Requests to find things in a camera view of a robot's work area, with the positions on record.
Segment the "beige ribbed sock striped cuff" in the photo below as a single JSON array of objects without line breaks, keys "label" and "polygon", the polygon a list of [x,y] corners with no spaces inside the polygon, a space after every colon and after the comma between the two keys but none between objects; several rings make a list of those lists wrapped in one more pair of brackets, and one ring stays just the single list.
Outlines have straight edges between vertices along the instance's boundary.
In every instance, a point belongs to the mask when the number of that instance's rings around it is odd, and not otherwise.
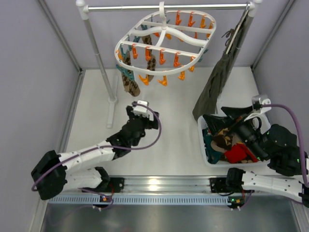
[{"label": "beige ribbed sock striped cuff", "polygon": [[223,147],[220,147],[220,146],[217,145],[217,143],[215,141],[211,142],[211,148],[214,151],[220,152],[220,153],[225,153],[226,151],[230,150],[230,146],[224,145]]}]

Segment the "white round clip hanger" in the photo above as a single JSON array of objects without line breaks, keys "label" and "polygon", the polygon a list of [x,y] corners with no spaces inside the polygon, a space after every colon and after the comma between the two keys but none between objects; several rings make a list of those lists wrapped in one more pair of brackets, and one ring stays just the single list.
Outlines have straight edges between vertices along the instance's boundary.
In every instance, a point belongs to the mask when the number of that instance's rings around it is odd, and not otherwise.
[{"label": "white round clip hanger", "polygon": [[[199,28],[202,25],[205,25],[207,29],[211,27],[211,22],[208,18],[205,18],[205,22],[202,23],[202,17],[200,15],[188,15],[184,13],[168,13],[166,15],[168,24],[174,25],[177,22],[177,18],[181,20],[181,25],[182,26],[188,26],[190,21],[193,21],[193,27],[194,28]],[[199,47],[187,44],[186,42],[178,39],[175,36],[172,36],[170,34],[167,34],[162,42],[162,47],[165,48],[171,48],[175,50],[182,50],[185,52],[190,52],[190,53],[198,53],[200,51]],[[123,45],[123,52],[126,53],[128,50],[128,46]],[[142,68],[142,69],[147,69],[147,61],[145,59],[145,49],[142,47],[137,47],[136,48],[136,53],[138,54],[137,58],[133,58],[133,53],[130,51],[130,58],[131,58],[131,65],[134,67]],[[152,50],[152,54],[156,58],[156,68],[155,71],[163,71],[163,75],[158,75],[161,77],[159,79],[159,83],[166,86],[167,85],[167,71],[172,70],[175,68],[176,65],[179,65],[179,67],[184,67],[184,65],[188,64],[191,61],[191,58],[187,56],[182,56],[178,55],[175,56],[174,54],[168,53],[168,52],[159,52],[157,50]],[[202,57],[198,60],[197,63],[201,62],[204,54]],[[193,72],[195,69],[195,65],[189,67],[189,69],[179,72],[176,75],[178,75],[178,78],[183,80],[185,78],[185,73],[187,71]],[[154,75],[149,75],[149,74],[143,74],[143,73],[134,73],[134,79],[135,77],[138,77],[145,85],[148,85],[150,82],[150,78],[154,77]]]}]

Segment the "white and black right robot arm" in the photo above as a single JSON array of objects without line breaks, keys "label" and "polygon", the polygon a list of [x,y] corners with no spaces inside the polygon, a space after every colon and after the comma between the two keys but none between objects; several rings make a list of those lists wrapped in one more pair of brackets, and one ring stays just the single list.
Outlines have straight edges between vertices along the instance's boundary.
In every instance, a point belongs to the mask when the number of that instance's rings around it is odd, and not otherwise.
[{"label": "white and black right robot arm", "polygon": [[261,133],[254,128],[253,119],[258,112],[250,107],[225,108],[226,116],[203,115],[211,135],[227,129],[227,134],[234,133],[259,161],[268,160],[268,167],[283,175],[283,178],[257,175],[239,168],[229,168],[225,179],[228,190],[260,190],[292,199],[305,207],[309,205],[309,188],[296,175],[306,174],[301,166],[306,153],[297,146],[297,136],[285,127],[274,124]]}]

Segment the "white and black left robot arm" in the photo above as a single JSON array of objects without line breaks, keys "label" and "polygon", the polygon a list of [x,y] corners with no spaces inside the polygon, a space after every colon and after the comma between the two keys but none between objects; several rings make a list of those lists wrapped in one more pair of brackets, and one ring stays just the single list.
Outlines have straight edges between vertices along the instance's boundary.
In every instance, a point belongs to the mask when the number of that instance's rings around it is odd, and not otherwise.
[{"label": "white and black left robot arm", "polygon": [[110,184],[107,171],[100,163],[114,161],[133,150],[148,149],[140,147],[146,130],[162,132],[159,113],[148,105],[133,102],[126,107],[128,121],[115,134],[93,146],[68,153],[46,152],[31,171],[33,192],[38,192],[41,200],[49,200],[64,191],[81,189],[89,193],[103,192]]}]

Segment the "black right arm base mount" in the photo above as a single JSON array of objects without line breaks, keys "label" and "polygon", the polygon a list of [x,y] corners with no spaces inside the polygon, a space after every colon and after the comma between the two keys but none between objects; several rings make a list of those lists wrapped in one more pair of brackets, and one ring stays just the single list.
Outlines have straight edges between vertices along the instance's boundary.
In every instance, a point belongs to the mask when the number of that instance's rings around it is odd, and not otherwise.
[{"label": "black right arm base mount", "polygon": [[226,177],[213,177],[209,179],[211,193],[221,196],[230,196],[234,193],[250,193],[250,190],[243,190],[242,187],[229,187],[226,184]]}]

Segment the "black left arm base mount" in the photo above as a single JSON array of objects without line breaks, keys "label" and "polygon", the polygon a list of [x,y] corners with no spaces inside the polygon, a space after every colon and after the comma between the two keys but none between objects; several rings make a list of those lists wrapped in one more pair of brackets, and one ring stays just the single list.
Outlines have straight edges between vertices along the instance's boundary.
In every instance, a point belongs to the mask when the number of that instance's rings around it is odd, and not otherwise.
[{"label": "black left arm base mount", "polygon": [[109,180],[103,180],[97,187],[97,192],[119,193],[125,186],[125,179],[122,177],[111,177]]}]

